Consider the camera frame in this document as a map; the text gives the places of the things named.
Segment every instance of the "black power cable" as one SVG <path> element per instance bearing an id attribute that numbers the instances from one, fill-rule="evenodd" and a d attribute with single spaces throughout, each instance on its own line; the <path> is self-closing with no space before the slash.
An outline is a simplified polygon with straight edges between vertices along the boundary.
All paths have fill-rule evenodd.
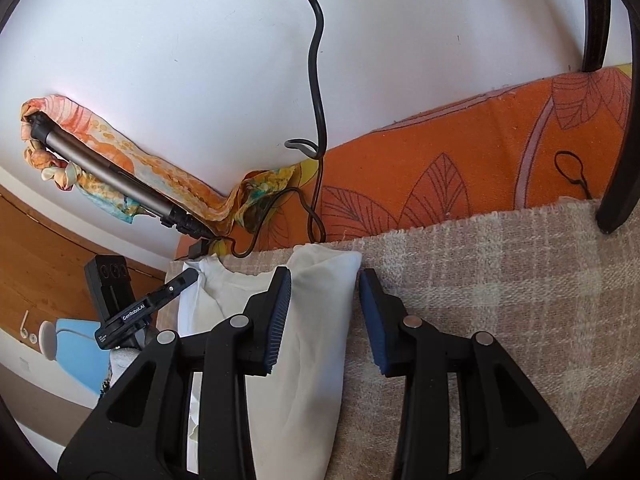
<path id="1" fill-rule="evenodd" d="M 262 226 L 269 215 L 269 211 L 275 205 L 277 200 L 283 195 L 291 192 L 298 194 L 300 203 L 305 211 L 308 213 L 308 221 L 306 223 L 306 234 L 309 241 L 313 244 L 324 243 L 326 241 L 326 230 L 320 215 L 316 212 L 318 208 L 318 199 L 320 198 L 320 190 L 322 189 L 322 174 L 324 173 L 324 154 L 326 153 L 326 121 L 324 119 L 324 108 L 322 108 L 322 96 L 320 95 L 320 83 L 318 82 L 318 50 L 320 48 L 320 41 L 322 40 L 322 32 L 324 31 L 324 16 L 322 15 L 322 9 L 318 0 L 308 0 L 309 4 L 316 16 L 316 31 L 311 45 L 309 46 L 308 57 L 308 70 L 309 70 L 309 86 L 311 88 L 311 99 L 314 105 L 314 113 L 316 115 L 316 128 L 318 130 L 318 143 L 312 142 L 307 139 L 291 139 L 284 143 L 285 147 L 292 150 L 300 150 L 308 158 L 318 161 L 318 173 L 316 174 L 316 186 L 314 187 L 314 193 L 311 199 L 311 205 L 306 202 L 305 195 L 299 187 L 287 187 L 280 190 L 273 196 L 271 196 L 267 207 L 260 216 L 258 227 L 255 230 L 254 237 L 251 240 L 251 244 L 242 253 L 236 252 L 236 240 L 228 236 L 219 236 L 218 239 L 227 240 L 231 242 L 231 254 L 236 258 L 245 258 L 254 250 L 254 247 L 258 241 L 258 236 L 262 230 Z M 319 236 L 316 237 L 314 232 L 314 224 L 318 227 Z"/>
<path id="2" fill-rule="evenodd" d="M 560 157 L 560 155 L 570 156 L 571 158 L 574 158 L 578 161 L 578 164 L 580 164 L 580 178 L 571 178 L 560 168 L 560 164 L 558 163 L 558 158 Z M 593 199 L 593 196 L 591 196 L 591 191 L 589 190 L 587 178 L 584 176 L 584 165 L 582 164 L 582 160 L 579 156 L 577 156 L 574 152 L 561 150 L 559 152 L 556 152 L 556 156 L 554 157 L 554 164 L 556 165 L 556 170 L 558 170 L 558 173 L 564 176 L 570 184 L 573 184 L 574 186 L 580 186 L 582 188 L 582 190 L 584 191 L 584 196 L 587 200 Z"/>

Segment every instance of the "black clip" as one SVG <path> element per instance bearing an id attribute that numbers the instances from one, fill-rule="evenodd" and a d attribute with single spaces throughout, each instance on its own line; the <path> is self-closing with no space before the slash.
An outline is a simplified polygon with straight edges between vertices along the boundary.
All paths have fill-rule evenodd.
<path id="1" fill-rule="evenodd" d="M 373 356 L 387 377 L 406 376 L 394 480 L 575 480 L 576 445 L 526 375 L 487 332 L 439 332 L 385 294 L 373 269 L 360 276 Z M 462 469 L 449 474 L 447 373 L 458 376 Z"/>
<path id="2" fill-rule="evenodd" d="M 103 350 L 118 346 L 143 348 L 144 330 L 151 324 L 151 315 L 198 281 L 198 271 L 186 269 L 136 301 L 123 256 L 99 254 L 84 266 L 84 275 L 100 320 L 95 340 Z"/>
<path id="3" fill-rule="evenodd" d="M 210 332 L 159 333 L 71 439 L 58 464 L 64 480 L 141 478 L 255 480 L 245 375 L 276 362 L 291 275 L 278 267 L 267 292 Z M 191 384 L 203 372 L 198 469 L 186 470 Z"/>

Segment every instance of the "white wall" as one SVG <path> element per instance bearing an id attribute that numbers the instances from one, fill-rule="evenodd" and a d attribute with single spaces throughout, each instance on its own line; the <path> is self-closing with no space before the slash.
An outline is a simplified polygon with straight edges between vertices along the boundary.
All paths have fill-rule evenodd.
<path id="1" fill-rule="evenodd" d="M 35 449 L 40 454 L 40 456 L 43 457 L 45 462 L 49 464 L 54 471 L 57 471 L 58 462 L 60 460 L 62 452 L 65 450 L 65 447 L 60 446 L 60 444 L 57 444 L 52 440 L 43 437 L 33 430 L 30 430 L 19 422 L 18 427 L 20 427 L 20 429 L 24 433 L 24 436 L 27 437 L 27 440 L 31 443 L 33 449 Z"/>
<path id="2" fill-rule="evenodd" d="M 580 67 L 584 0 L 320 2 L 331 146 Z M 613 10 L 607 63 L 629 62 L 628 18 L 619 0 Z M 97 235 L 170 257 L 177 234 L 157 221 L 124 225 L 39 180 L 20 157 L 20 104 L 66 94 L 227 192 L 249 170 L 299 160 L 286 139 L 315 138 L 306 81 L 313 28 L 306 0 L 23 0 L 0 39 L 0 166 L 66 211 L 62 224 L 82 219 Z M 46 202 L 30 200 L 47 213 Z"/>
<path id="3" fill-rule="evenodd" d="M 48 361 L 33 348 L 0 330 L 0 364 L 37 387 L 93 409 L 98 395 L 67 374 L 55 361 Z"/>

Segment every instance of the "beige plaid blanket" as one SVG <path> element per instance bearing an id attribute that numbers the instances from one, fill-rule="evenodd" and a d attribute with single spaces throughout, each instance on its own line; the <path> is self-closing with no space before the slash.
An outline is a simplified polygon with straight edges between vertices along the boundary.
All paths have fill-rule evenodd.
<path id="1" fill-rule="evenodd" d="M 360 251 L 388 293 L 442 332 L 495 334 L 591 463 L 640 395 L 640 215 L 605 236 L 594 212 L 566 203 L 328 245 Z M 291 253 L 223 263 L 257 274 Z M 175 327 L 175 305 L 159 326 Z M 390 478 L 403 388 L 373 364 L 356 294 L 327 479 Z"/>

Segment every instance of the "fabric texture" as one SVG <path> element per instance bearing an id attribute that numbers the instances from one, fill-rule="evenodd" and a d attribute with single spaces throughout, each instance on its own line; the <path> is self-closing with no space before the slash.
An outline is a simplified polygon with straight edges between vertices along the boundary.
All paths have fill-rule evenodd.
<path id="1" fill-rule="evenodd" d="M 318 211 L 327 241 L 427 227 L 492 211 L 586 199 L 560 175 L 556 152 L 580 157 L 591 195 L 601 198 L 620 152 L 631 98 L 630 67 L 570 73 L 501 88 L 395 122 L 330 149 Z M 558 158 L 570 177 L 580 165 Z M 315 179 L 303 187 L 311 196 Z M 232 237 L 244 250 L 250 235 Z M 258 250 L 308 243 L 306 212 L 285 197 Z M 185 238 L 177 256 L 193 241 Z M 214 250 L 227 254 L 222 244 Z"/>
<path id="2" fill-rule="evenodd" d="M 249 426 L 258 480 L 322 480 L 331 457 L 342 399 L 351 301 L 361 256 L 321 246 L 297 247 L 282 261 L 291 271 L 291 300 L 278 362 L 267 377 L 247 377 Z M 240 314 L 269 288 L 273 268 L 233 273 L 214 256 L 189 262 L 197 286 L 180 296 L 180 336 L 208 332 Z M 196 470 L 201 376 L 194 376 L 188 469 Z"/>
<path id="3" fill-rule="evenodd" d="M 139 355 L 140 350 L 135 348 L 117 348 L 110 351 L 111 377 L 108 378 L 110 388 L 122 377 L 125 370 L 129 368 L 130 364 L 135 361 Z"/>
<path id="4" fill-rule="evenodd" d="M 300 165 L 273 171 L 254 171 L 247 174 L 229 196 L 224 197 L 189 173 L 162 158 L 143 152 L 103 118 L 68 98 L 50 95 L 23 104 L 20 111 L 20 137 L 26 142 L 23 153 L 25 161 L 40 170 L 44 180 L 53 179 L 63 190 L 71 190 L 77 185 L 100 208 L 129 223 L 135 215 L 145 213 L 140 204 L 100 182 L 79 166 L 57 158 L 39 141 L 31 139 L 31 125 L 26 118 L 37 111 L 43 111 L 89 148 L 183 206 L 217 234 L 228 234 L 234 222 L 249 231 L 254 229 L 259 214 L 250 214 L 252 208 L 264 197 L 287 187 L 294 175 L 300 177 L 301 173 Z"/>
<path id="5" fill-rule="evenodd" d="M 640 212 L 607 236 L 596 206 L 493 213 L 328 247 L 361 252 L 386 291 L 439 330 L 495 334 L 591 463 L 640 395 Z M 257 274 L 291 253 L 222 261 Z M 175 323 L 171 309 L 159 322 Z M 390 478 L 402 391 L 373 364 L 356 295 L 327 479 Z"/>

